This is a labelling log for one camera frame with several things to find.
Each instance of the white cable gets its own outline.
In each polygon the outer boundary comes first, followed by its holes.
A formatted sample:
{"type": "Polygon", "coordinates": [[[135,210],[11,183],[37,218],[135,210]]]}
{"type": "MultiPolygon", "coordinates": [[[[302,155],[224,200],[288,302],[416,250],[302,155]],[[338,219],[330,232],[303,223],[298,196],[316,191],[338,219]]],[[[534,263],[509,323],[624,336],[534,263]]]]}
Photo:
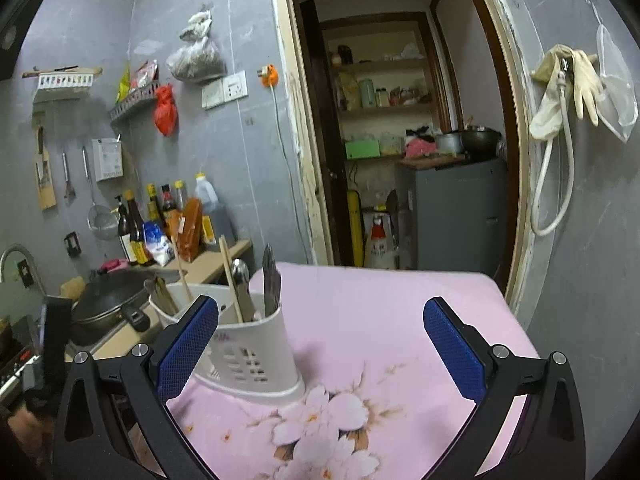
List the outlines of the white cable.
{"type": "Polygon", "coordinates": [[[564,215],[569,207],[569,202],[571,201],[571,195],[574,192],[574,171],[575,171],[575,161],[574,161],[574,146],[571,141],[571,127],[569,126],[569,116],[566,109],[566,99],[564,98],[564,88],[566,86],[566,80],[564,78],[558,77],[558,88],[560,91],[560,109],[562,111],[562,129],[564,130],[564,140],[566,143],[566,153],[569,162],[569,182],[567,183],[567,190],[564,196],[564,200],[562,201],[562,207],[558,212],[558,216],[544,229],[541,229],[539,226],[539,216],[540,216],[540,195],[542,194],[542,186],[545,183],[546,171],[549,168],[549,161],[551,160],[551,150],[553,148],[554,140],[548,140],[546,142],[545,148],[545,157],[542,161],[542,168],[540,169],[540,176],[538,177],[538,183],[536,184],[536,192],[533,195],[533,206],[531,209],[531,229],[533,232],[540,237],[547,236],[553,230],[558,227],[558,224],[564,218],[564,215]]]}
{"type": "Polygon", "coordinates": [[[270,85],[271,97],[273,97],[273,109],[276,115],[276,128],[278,130],[278,140],[280,141],[280,147],[282,149],[282,156],[284,157],[284,165],[287,167],[287,173],[289,173],[289,185],[291,191],[291,203],[293,204],[293,213],[296,217],[296,227],[298,228],[298,237],[302,244],[302,250],[305,252],[305,260],[309,263],[309,256],[306,253],[305,239],[302,236],[302,229],[300,228],[300,218],[298,217],[298,206],[296,205],[296,195],[293,187],[293,175],[291,174],[291,168],[289,167],[289,161],[287,160],[287,153],[284,150],[284,143],[282,142],[282,133],[280,131],[280,118],[278,117],[278,102],[276,101],[276,91],[273,89],[273,85],[270,85]]]}

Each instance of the faucet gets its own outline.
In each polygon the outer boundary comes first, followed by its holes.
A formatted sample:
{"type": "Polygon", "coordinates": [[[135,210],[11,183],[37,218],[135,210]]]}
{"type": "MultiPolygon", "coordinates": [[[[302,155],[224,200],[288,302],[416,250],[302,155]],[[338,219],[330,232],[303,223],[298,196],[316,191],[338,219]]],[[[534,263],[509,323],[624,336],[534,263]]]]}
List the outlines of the faucet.
{"type": "Polygon", "coordinates": [[[36,285],[40,289],[43,296],[46,296],[46,292],[44,291],[44,285],[42,284],[42,280],[40,279],[40,275],[38,274],[38,269],[36,269],[36,262],[33,259],[33,255],[29,252],[29,250],[20,244],[11,244],[8,246],[0,255],[0,283],[4,283],[4,266],[6,265],[6,258],[11,253],[20,253],[27,260],[27,264],[31,270],[31,275],[36,282],[36,285]]]}

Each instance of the gray tiled wall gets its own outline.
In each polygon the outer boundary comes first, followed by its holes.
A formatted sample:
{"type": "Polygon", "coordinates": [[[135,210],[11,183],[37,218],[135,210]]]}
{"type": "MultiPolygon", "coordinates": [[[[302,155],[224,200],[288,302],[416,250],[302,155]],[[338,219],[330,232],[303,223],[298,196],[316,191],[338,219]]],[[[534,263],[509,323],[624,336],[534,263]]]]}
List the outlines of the gray tiled wall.
{"type": "MultiPolygon", "coordinates": [[[[90,268],[120,255],[115,242],[100,242],[91,236],[86,214],[91,206],[84,177],[81,147],[90,139],[113,137],[107,110],[115,101],[115,89],[122,75],[129,46],[129,23],[134,0],[44,0],[25,38],[14,77],[0,82],[0,251],[12,242],[24,244],[35,257],[47,292],[58,294],[60,284],[76,274],[87,277],[90,268]],[[45,144],[49,150],[56,199],[55,208],[38,206],[33,170],[36,143],[31,128],[35,79],[21,79],[33,66],[55,68],[69,65],[102,66],[90,96],[83,100],[39,105],[46,114],[45,144]],[[66,150],[77,197],[71,204],[63,198],[65,183],[61,153],[66,150]],[[71,260],[63,237],[76,231],[82,256],[71,260]]],[[[100,183],[96,200],[113,206],[122,182],[100,183]]],[[[15,262],[8,264],[9,282],[0,285],[0,315],[19,317],[34,312],[38,294],[13,282],[15,262]]]]}
{"type": "MultiPolygon", "coordinates": [[[[271,0],[136,0],[130,49],[134,68],[145,59],[158,60],[161,80],[173,85],[179,113],[179,127],[170,137],[158,132],[151,110],[130,121],[130,144],[142,184],[173,185],[181,178],[191,194],[195,174],[203,171],[228,207],[238,237],[254,243],[250,264],[260,266],[267,242],[278,260],[305,262],[308,248],[296,227],[271,92],[257,78],[262,65],[282,65],[271,0]],[[187,20],[203,6],[212,10],[212,36],[227,72],[245,70],[248,86],[248,97],[211,110],[201,108],[201,85],[176,81],[165,65],[169,54],[184,45],[178,34],[187,20]],[[146,44],[158,48],[141,53],[146,44]]],[[[300,229],[308,238],[282,76],[276,95],[300,229]]]]}
{"type": "MultiPolygon", "coordinates": [[[[525,1],[544,50],[564,43],[597,52],[598,22],[585,0],[525,1]]],[[[640,49],[610,2],[592,1],[638,85],[640,49]]],[[[574,194],[528,333],[541,355],[561,350],[571,361],[591,478],[640,409],[640,126],[623,144],[603,126],[576,121],[573,107],[570,116],[574,194]]]]}

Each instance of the metal screw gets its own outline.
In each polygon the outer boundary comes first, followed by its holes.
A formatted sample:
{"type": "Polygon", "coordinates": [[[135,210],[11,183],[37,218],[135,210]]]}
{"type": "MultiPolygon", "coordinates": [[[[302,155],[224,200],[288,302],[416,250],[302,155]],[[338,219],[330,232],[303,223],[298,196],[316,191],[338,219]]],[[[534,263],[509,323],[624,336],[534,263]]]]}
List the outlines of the metal screw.
{"type": "Polygon", "coordinates": [[[566,362],[566,356],[562,352],[554,352],[551,357],[557,365],[563,365],[566,362]]]}
{"type": "Polygon", "coordinates": [[[149,347],[147,345],[145,345],[144,343],[139,343],[131,349],[131,353],[136,357],[142,357],[147,353],[148,350],[149,347]]]}
{"type": "Polygon", "coordinates": [[[498,359],[505,359],[509,356],[509,349],[506,346],[496,345],[493,352],[498,359]]]}
{"type": "Polygon", "coordinates": [[[78,352],[76,357],[74,357],[74,362],[81,365],[89,358],[89,354],[87,352],[78,352]]]}

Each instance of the stove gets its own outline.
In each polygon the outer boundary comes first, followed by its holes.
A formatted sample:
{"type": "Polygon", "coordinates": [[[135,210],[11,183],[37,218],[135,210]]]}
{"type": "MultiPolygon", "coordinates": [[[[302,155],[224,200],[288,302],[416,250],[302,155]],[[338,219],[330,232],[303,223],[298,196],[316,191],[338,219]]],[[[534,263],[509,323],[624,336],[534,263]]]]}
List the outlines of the stove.
{"type": "Polygon", "coordinates": [[[14,340],[0,356],[0,404],[8,406],[22,393],[22,372],[37,361],[29,332],[29,320],[22,317],[12,325],[14,340]]]}

